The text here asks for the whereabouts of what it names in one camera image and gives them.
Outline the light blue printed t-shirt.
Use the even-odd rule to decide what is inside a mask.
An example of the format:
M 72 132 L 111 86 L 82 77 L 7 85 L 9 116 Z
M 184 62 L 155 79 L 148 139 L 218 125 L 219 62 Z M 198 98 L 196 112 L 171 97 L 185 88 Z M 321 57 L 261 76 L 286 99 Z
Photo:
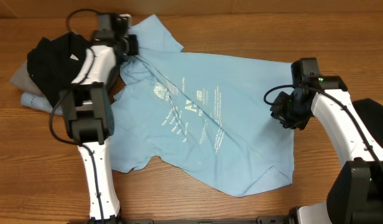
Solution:
M 243 197 L 293 181 L 293 131 L 263 100 L 292 81 L 290 64 L 186 53 L 157 16 L 130 29 L 139 53 L 121 67 L 114 96 L 113 170 L 154 156 L 226 194 Z

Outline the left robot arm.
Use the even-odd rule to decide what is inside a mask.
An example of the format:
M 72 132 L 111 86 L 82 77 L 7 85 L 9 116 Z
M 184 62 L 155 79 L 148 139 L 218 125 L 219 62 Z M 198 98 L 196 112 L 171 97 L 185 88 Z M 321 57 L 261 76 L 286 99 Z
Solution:
M 114 116 L 109 89 L 128 56 L 137 55 L 138 41 L 129 33 L 129 14 L 97 13 L 93 32 L 79 74 L 68 90 L 60 92 L 68 143 L 77 146 L 83 160 L 90 211 L 88 223 L 123 223 L 109 159 L 109 139 Z

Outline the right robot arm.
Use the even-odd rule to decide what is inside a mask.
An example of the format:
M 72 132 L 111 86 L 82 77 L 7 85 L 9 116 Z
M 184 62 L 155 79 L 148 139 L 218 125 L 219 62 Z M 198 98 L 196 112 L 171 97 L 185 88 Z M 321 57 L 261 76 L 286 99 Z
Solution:
M 315 117 L 337 153 L 341 171 L 326 201 L 291 209 L 276 223 L 383 223 L 383 148 L 354 109 L 339 76 L 321 75 L 315 58 L 291 65 L 291 94 L 281 91 L 270 112 L 285 129 L 305 129 Z

